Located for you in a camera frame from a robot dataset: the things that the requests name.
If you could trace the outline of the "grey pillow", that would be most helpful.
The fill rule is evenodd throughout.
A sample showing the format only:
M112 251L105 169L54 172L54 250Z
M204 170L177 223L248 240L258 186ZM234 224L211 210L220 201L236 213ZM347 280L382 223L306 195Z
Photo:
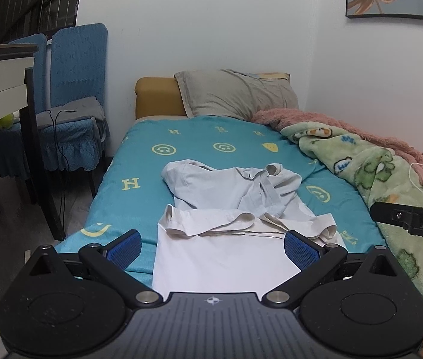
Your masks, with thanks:
M231 69L174 74L188 118L221 116L249 121L260 110L296 109L288 73L244 73Z

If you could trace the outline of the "mustard yellow headboard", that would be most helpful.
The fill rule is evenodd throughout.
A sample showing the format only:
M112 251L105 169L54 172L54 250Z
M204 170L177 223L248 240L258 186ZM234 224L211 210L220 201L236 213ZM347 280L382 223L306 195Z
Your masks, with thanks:
M152 116L186 117L175 78L142 77L135 84L135 118Z

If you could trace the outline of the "cream shirt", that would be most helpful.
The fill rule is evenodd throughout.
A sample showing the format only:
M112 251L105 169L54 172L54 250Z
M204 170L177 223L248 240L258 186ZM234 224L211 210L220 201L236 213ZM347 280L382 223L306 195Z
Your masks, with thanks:
M152 288L163 297L172 292L263 296L300 272L284 250L291 231L318 246L344 244L330 214L287 220L168 205L158 222Z

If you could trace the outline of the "grey cloth on chair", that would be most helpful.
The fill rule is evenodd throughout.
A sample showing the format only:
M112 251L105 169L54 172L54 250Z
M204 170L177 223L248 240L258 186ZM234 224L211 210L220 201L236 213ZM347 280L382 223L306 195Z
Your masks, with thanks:
M37 128L42 130L61 123L89 118L94 118L99 121L104 121L106 119L102 105L100 105L100 102L94 96L84 97L38 113L36 115L36 124Z

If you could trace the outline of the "teal smiley bed sheet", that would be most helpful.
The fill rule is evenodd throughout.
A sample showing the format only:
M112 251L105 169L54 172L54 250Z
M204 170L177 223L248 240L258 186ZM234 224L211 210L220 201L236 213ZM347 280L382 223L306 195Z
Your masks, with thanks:
M91 203L84 227L56 246L75 253L86 244L107 244L130 229L143 249L128 274L152 283L157 222L173 196L160 173L173 160L196 160L215 169L264 168L271 163L300 174L297 193L315 214L330 213L350 252L364 253L385 240L358 191L270 127L233 118L146 120L122 140Z

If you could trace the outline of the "white t-shirt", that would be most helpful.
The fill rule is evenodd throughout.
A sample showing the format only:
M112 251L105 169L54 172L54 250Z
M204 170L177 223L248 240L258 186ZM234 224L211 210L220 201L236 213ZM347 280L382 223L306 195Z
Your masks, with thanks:
M179 209L240 210L286 220L314 216L297 194L301 176L281 164L214 169L195 160L180 160L166 164L161 177Z

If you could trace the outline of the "green fruit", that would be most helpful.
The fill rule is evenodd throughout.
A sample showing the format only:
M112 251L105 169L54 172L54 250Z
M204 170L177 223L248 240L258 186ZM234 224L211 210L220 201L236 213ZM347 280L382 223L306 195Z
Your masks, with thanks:
M14 124L13 113L10 113L0 119L0 130L8 130Z

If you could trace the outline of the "pink fluffy blanket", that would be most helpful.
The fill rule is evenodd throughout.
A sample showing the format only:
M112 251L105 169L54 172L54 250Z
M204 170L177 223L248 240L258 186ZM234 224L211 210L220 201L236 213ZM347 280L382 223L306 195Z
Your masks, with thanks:
M417 149L398 138L374 135L358 127L354 127L345 121L327 116L324 113L306 112L299 109L275 108L260 110L252 116L251 121L268 125L277 131L281 131L284 127L289 127L304 121L320 122L331 127L339 127L349 133L359 135L362 139L371 144L394 150L398 156L401 156L404 160L413 165L413 170L416 172L419 182L423 186L423 152L419 152Z

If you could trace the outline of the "green cartoon blanket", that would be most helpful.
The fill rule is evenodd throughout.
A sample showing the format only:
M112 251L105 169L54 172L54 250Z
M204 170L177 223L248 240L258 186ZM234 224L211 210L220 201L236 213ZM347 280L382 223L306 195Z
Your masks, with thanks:
M281 134L355 186L367 206L380 202L423 208L418 175L396 150L372 144L354 132L311 121L284 127ZM390 224L378 227L423 295L423 238Z

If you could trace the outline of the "blue covered chair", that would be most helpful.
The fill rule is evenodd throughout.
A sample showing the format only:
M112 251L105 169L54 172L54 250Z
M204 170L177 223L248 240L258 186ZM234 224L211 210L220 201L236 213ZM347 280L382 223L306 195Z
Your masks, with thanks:
M94 96L104 109L108 30L104 24L64 28L52 38L51 108ZM39 130L45 169L92 173L104 157L109 126L94 118Z
M45 105L45 78L46 78L46 48L47 38L44 34L34 34L10 41L10 44L23 45L33 44L37 50L34 52L34 64L27 67L27 71L32 71L34 102L36 114L42 113L46 109Z

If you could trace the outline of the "dark wooden table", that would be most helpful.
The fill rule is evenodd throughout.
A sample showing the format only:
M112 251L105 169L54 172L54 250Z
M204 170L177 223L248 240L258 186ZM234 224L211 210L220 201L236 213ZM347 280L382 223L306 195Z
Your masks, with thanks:
M38 46L34 44L0 45L0 130L11 127L13 116L19 115L22 153L28 169L27 179L52 237L61 241L65 239L65 230L50 186L46 183L36 122L33 67L38 51Z

